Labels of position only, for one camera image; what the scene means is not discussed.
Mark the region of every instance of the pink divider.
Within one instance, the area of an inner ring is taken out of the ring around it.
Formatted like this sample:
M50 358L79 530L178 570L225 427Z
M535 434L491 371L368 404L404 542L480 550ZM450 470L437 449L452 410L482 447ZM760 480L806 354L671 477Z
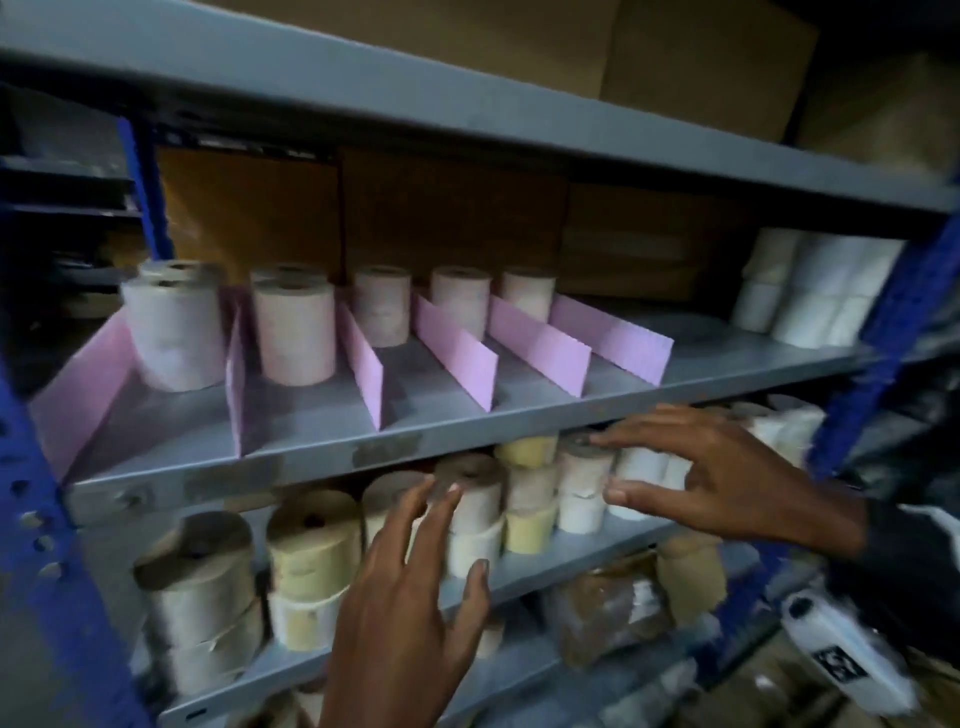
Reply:
M550 325L621 369L660 386L673 349L668 336L559 295L553 299Z
M63 481L133 371L136 354L123 310L114 313L30 402L36 436Z
M467 394L490 412L499 357L419 293L413 296L413 329Z
M233 430L233 446L236 456L244 454L244 389L247 386L247 362L244 358L244 323L246 316L242 304L233 307L233 325L227 346L227 409L230 413L230 429Z
M347 298L337 298L337 333L360 388L360 396L370 410L373 426L380 429L383 426L383 363L353 318Z
M568 394L580 397L590 366L590 347L514 305L490 296L487 333Z

